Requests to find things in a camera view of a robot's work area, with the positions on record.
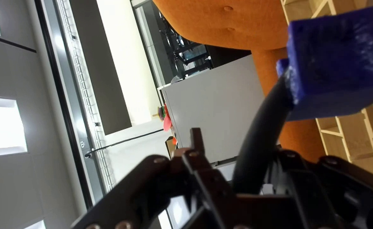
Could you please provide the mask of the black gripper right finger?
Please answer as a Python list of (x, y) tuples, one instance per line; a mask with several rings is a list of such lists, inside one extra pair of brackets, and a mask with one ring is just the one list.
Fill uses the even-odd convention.
[(373, 229), (373, 173), (339, 157), (317, 163), (280, 149), (270, 166), (277, 195), (291, 197), (304, 229)]

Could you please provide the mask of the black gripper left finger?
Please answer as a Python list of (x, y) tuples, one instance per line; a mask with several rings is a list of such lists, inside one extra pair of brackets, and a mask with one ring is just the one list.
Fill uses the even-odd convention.
[(235, 204), (235, 194), (207, 162), (201, 130), (190, 134), (191, 147), (179, 149), (179, 157), (143, 159), (71, 229), (148, 229), (173, 197), (183, 197), (191, 211), (182, 229), (230, 225), (227, 209)]

